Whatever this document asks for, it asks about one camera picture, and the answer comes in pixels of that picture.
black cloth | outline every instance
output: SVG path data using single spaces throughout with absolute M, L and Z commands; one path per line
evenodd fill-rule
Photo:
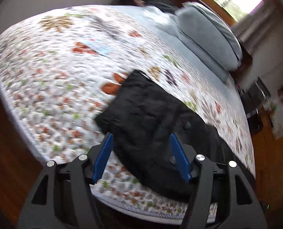
M 184 144 L 193 146 L 197 154 L 214 162 L 236 161 L 254 185 L 252 174 L 215 127 L 205 124 L 198 114 L 137 70 L 123 82 L 114 101 L 95 121 L 103 133 L 114 135 L 114 152 L 127 170 L 143 185 L 170 199 L 188 202 L 196 191 L 196 185 L 186 183 L 170 162 L 169 138 L 173 132 Z M 185 129 L 187 122 L 191 124 L 189 129 Z

bed sheet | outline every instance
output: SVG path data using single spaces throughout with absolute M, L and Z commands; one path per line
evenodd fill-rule
M 99 144 L 104 135 L 93 119 L 114 98 L 101 87 L 116 83 L 114 73 L 125 76 L 140 69 L 214 125 L 255 175 L 251 137 L 243 108 L 234 102 L 232 83 L 219 82 L 190 50 L 151 25 L 147 16 L 142 18 L 138 9 L 57 9 L 0 35 L 0 97 L 33 155 L 42 163 L 64 163 Z M 82 42 L 92 49 L 81 47 Z M 109 206 L 155 222 L 180 224 L 187 208 L 142 186 L 113 152 L 91 189 Z M 209 221 L 216 208 L 211 205 Z

blue gripper pad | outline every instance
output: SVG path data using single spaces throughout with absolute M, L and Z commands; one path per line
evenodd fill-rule
M 97 183 L 97 181 L 102 178 L 108 158 L 110 157 L 110 153 L 112 152 L 113 149 L 113 145 L 114 145 L 113 135 L 110 133 L 102 144 L 103 146 L 101 148 L 101 151 L 94 163 L 94 169 L 92 175 L 92 180 L 94 183 Z
M 171 144 L 171 150 L 172 154 L 175 157 L 175 160 L 177 162 L 178 170 L 182 176 L 182 178 L 190 182 L 191 180 L 191 169 L 190 169 L 190 163 L 183 151 L 183 148 L 176 137 L 174 133 L 170 135 L 170 144 Z

bed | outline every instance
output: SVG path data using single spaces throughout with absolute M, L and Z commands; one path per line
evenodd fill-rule
M 69 162 L 99 144 L 104 135 L 93 119 L 114 98 L 101 87 L 117 83 L 114 73 L 140 69 L 214 125 L 255 176 L 234 81 L 222 82 L 162 27 L 167 19 L 152 7 L 77 6 L 33 16 L 0 35 L 0 97 L 38 161 Z M 90 47 L 81 47 L 86 42 Z M 180 224 L 187 208 L 142 186 L 113 152 L 91 190 L 106 205 L 153 222 Z M 216 209 L 212 204 L 208 222 Z

curtain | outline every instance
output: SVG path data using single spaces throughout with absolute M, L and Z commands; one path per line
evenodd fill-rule
M 283 10 L 276 6 L 273 0 L 264 0 L 250 14 L 233 25 L 231 30 L 246 51 L 253 55 L 257 46 L 282 17 Z

